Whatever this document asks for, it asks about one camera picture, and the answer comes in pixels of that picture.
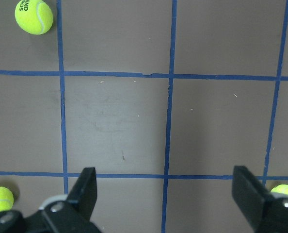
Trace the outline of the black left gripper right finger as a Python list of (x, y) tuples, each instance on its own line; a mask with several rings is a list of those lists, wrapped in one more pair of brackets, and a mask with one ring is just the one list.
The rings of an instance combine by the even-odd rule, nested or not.
[(263, 221), (274, 197), (245, 166), (234, 166), (232, 197), (254, 231)]

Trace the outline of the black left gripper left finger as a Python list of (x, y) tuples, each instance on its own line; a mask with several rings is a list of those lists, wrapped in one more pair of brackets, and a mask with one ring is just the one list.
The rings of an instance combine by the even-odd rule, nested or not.
[(66, 201), (86, 220), (90, 220), (97, 200), (96, 169), (85, 167)]

